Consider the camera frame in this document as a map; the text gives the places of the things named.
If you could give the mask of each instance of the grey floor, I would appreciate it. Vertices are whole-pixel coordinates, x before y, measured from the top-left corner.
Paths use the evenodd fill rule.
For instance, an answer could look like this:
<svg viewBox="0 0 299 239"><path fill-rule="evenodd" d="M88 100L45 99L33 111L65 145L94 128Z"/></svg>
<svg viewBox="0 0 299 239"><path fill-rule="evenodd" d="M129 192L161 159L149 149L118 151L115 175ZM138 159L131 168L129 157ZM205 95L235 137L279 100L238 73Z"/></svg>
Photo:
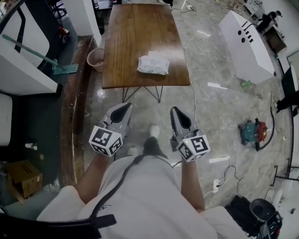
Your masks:
<svg viewBox="0 0 299 239"><path fill-rule="evenodd" d="M218 27L220 21L229 11L223 4L214 0L189 0L196 7L197 12L181 13L173 10L173 16L178 32L185 47L193 37L195 30L205 32L209 37L202 36L203 42L192 39L187 49L188 70L190 79L196 91L197 113L195 115L198 127L207 135L211 152L208 157L197 161L199 181L203 192L213 188L213 180L222 178L228 167L228 161L209 163L209 158L230 156L230 163L237 168L236 176L243 179L239 185L239 193L253 200L265 197L273 180L274 165L283 169L287 164L286 158L290 155L291 120L289 111L276 115L277 130L271 143L264 150L256 152L249 145L241 144L238 124L258 117L265 121L271 134L272 120L270 115L271 91L276 98L283 97L281 86L282 73L273 53L269 50L277 77L264 81L259 85L251 85L242 89L242 82L235 75L232 59L224 37ZM142 1L142 3L157 3L155 0ZM174 7L180 8L182 1L175 1ZM103 35L102 47L105 46ZM88 89L86 113L84 122L85 132L85 168L92 161L95 153L88 144L89 135L94 125L97 125L110 107L121 103L122 89L103 90L101 88L101 74L93 72ZM208 86L216 83L226 89ZM124 157L130 146L142 152L142 145L147 139L151 124L160 126L158 139L161 149L166 153L171 163L180 160L179 154L171 151L169 139L172 128L169 112L173 106L186 111L194 117L194 92L188 87L165 87L161 103L145 90L140 89L131 99L133 113L131 130L125 145L117 152L117 158ZM181 166L175 167L178 178L181 177ZM211 206L225 205L237 193L238 180L234 178L232 168L227 176L225 185L219 188ZM209 204L212 194L206 196Z"/></svg>

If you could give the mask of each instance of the wooden table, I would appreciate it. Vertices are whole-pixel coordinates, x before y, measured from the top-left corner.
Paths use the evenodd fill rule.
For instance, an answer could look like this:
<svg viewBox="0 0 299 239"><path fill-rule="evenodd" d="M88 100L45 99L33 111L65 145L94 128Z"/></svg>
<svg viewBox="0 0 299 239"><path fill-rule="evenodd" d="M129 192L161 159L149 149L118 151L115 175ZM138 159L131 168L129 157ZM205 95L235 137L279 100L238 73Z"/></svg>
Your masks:
<svg viewBox="0 0 299 239"><path fill-rule="evenodd" d="M138 58L154 50L162 52L170 61L168 75L137 71ZM123 101L126 101L129 87L138 87L138 90L155 86L157 91L157 86L190 85L183 50L169 6L114 5L106 39L102 88L123 88Z"/></svg>

